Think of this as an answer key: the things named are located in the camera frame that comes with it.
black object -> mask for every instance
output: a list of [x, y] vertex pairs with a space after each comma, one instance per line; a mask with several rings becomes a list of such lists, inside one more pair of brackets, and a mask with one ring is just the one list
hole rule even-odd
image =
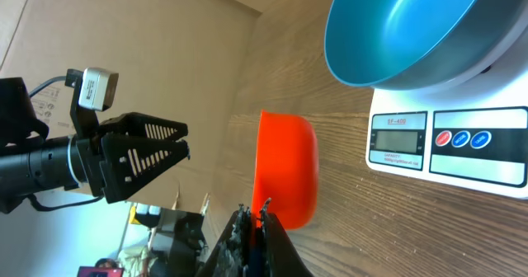
[[92, 200], [85, 200], [85, 201], [77, 202], [77, 203], [64, 204], [64, 205], [60, 205], [60, 206], [56, 206], [56, 207], [46, 207], [46, 206], [41, 205], [39, 203], [39, 201], [36, 199], [36, 196], [34, 194], [27, 195], [26, 198], [30, 201], [31, 206], [35, 210], [40, 211], [40, 212], [50, 212], [50, 211], [55, 211], [55, 210], [59, 210], [59, 209], [62, 209], [62, 208], [75, 207], [75, 206], [81, 206], [81, 205], [84, 205], [84, 204], [95, 203], [95, 202], [98, 202], [98, 201], [102, 200], [102, 198], [104, 198], [104, 197], [103, 196], [99, 196], [99, 197], [96, 197], [95, 199], [92, 199]]
[[126, 200], [189, 157], [181, 140], [186, 124], [139, 113], [99, 124], [95, 111], [78, 104], [83, 72], [69, 69], [65, 85], [74, 88], [70, 116], [77, 134], [46, 140], [48, 126], [35, 117], [22, 79], [0, 79], [0, 212], [36, 192], [84, 182], [108, 203]]
[[214, 250], [196, 277], [311, 277], [281, 221], [266, 208], [261, 217], [244, 210], [231, 215]]
[[58, 77], [53, 77], [51, 79], [48, 79], [44, 83], [40, 84], [38, 87], [35, 87], [33, 89], [33, 91], [30, 92], [29, 96], [30, 96], [30, 98], [32, 98], [34, 95], [38, 94], [40, 91], [42, 91], [43, 89], [47, 88], [51, 84], [53, 84], [55, 82], [65, 81], [65, 80], [66, 80], [65, 76], [58, 76]]
[[492, 69], [492, 66], [489, 65], [489, 66], [487, 66], [484, 70], [482, 70], [481, 74], [487, 73], [487, 72], [488, 72], [489, 70], [491, 70], [491, 69]]
[[141, 225], [144, 225], [147, 228], [155, 228], [159, 225], [161, 220], [161, 214], [135, 214], [135, 220], [137, 220]]
[[[420, 114], [424, 114], [425, 119], [427, 119], [427, 111], [403, 112], [403, 113], [383, 113], [383, 114], [377, 114], [377, 115], [394, 115], [395, 121], [394, 123], [391, 123], [391, 124], [394, 124], [394, 126], [397, 126], [398, 125], [397, 121], [401, 120], [400, 117], [405, 118], [405, 115], [420, 115]], [[374, 128], [374, 118], [372, 118], [372, 128]], [[427, 123], [423, 127], [423, 129], [391, 129], [390, 130], [391, 132], [397, 132], [397, 131], [416, 132], [417, 133], [417, 147], [416, 147], [416, 152], [414, 153], [376, 148], [376, 144], [378, 143], [377, 138], [379, 137], [379, 132], [387, 131], [387, 129], [372, 129], [371, 135], [370, 135], [370, 145], [369, 145], [370, 151], [380, 150], [386, 153], [394, 153], [394, 154], [402, 153], [402, 154], [412, 154], [412, 155], [420, 156], [422, 160], [420, 168], [400, 166], [399, 164], [392, 163], [392, 162], [374, 161], [370, 158], [370, 155], [369, 155], [369, 161], [372, 163], [377, 163], [381, 165], [390, 165], [392, 167], [402, 167], [402, 168], [409, 169], [409, 170], [421, 171], [423, 169], [423, 153], [424, 153], [424, 148], [425, 148], [425, 143], [426, 143], [426, 130], [427, 130]]]

lcd screen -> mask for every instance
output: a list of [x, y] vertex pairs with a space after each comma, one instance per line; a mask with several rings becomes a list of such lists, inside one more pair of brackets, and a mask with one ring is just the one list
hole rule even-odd
[[418, 132], [378, 131], [375, 149], [401, 153], [416, 153]]

scale button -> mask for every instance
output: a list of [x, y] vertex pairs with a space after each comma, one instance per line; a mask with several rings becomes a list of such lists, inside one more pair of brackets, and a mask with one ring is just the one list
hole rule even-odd
[[436, 136], [436, 146], [444, 146], [448, 144], [449, 141], [451, 141], [451, 132], [448, 130], [442, 131], [441, 133]]
[[474, 149], [480, 149], [489, 144], [492, 140], [492, 134], [488, 131], [478, 132], [471, 138], [471, 147]]
[[460, 131], [455, 134], [453, 137], [453, 147], [454, 148], [461, 148], [465, 144], [469, 142], [469, 139], [471, 138], [471, 134], [468, 131]]

white wall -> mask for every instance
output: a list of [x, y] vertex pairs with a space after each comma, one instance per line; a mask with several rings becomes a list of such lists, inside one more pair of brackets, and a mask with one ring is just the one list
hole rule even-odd
[[[68, 204], [92, 197], [52, 190], [38, 194], [43, 205]], [[1, 276], [76, 276], [81, 265], [115, 257], [130, 203], [97, 203], [37, 212], [26, 200], [8, 215], [0, 214]], [[145, 242], [146, 228], [129, 228], [124, 246]]]

red button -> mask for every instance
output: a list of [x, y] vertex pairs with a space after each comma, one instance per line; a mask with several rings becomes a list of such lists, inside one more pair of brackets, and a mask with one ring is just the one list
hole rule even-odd
[[436, 136], [436, 146], [444, 146], [448, 144], [448, 142], [451, 141], [451, 136], [452, 134], [448, 130], [439, 133], [438, 136]]

